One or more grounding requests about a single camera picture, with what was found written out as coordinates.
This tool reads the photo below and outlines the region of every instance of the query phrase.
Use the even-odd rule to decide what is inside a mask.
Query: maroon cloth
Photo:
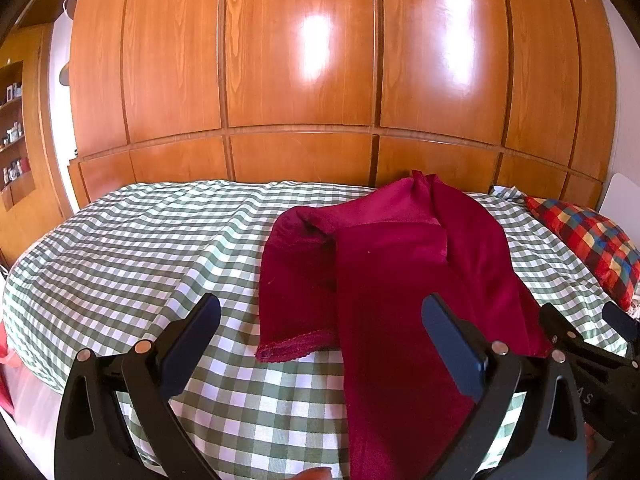
[[[472,407],[422,326],[432,292],[489,341],[550,350],[502,227],[435,175],[414,171],[351,202],[290,209],[265,244],[256,357],[342,349],[352,480],[421,478]]]

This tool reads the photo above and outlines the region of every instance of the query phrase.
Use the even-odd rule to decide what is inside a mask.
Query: wooden headboard
[[[601,0],[79,0],[70,83],[81,205],[419,169],[593,206],[616,111]]]

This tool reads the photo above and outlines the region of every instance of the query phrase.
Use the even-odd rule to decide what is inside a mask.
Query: green and white gingham bedsheet
[[[340,352],[257,362],[257,284],[262,247],[278,215],[370,191],[218,180],[135,184],[109,193],[11,270],[3,298],[9,343],[36,376],[62,392],[80,349],[125,352],[141,338],[156,338],[211,291],[222,303],[222,324],[185,392],[171,400],[198,449],[223,479],[281,479],[319,465],[330,466],[334,478],[348,478]],[[600,316],[607,296],[529,215],[520,193],[472,196],[504,227],[514,269],[538,302],[564,311],[589,342],[624,352],[625,343]],[[523,398],[514,398],[484,466],[500,459]],[[127,397],[120,400],[138,450],[154,464]]]

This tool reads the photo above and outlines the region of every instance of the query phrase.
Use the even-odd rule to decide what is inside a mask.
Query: shelf
[[[0,105],[0,114],[4,112],[4,110],[11,108],[16,103],[20,103],[22,101],[22,96],[11,99],[10,101],[5,102],[3,105]]]
[[[31,191],[35,189],[35,183],[33,181],[33,174],[31,170],[22,174],[14,181],[9,182],[6,186],[0,190],[0,198],[4,205],[4,210],[9,211],[20,200],[26,197]]]
[[[18,142],[21,142],[22,140],[24,140],[24,134],[22,134],[20,137],[18,137],[17,139],[14,140],[14,142],[10,142],[9,144],[7,144],[6,146],[3,146],[2,148],[0,148],[0,153],[4,152],[4,150],[8,150],[10,147],[12,147],[14,144],[18,144]]]

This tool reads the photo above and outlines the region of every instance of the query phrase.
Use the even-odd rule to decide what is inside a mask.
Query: plaid pillow
[[[640,253],[619,225],[593,209],[559,200],[525,199],[531,214],[557,235],[593,273],[620,308],[631,308]]]

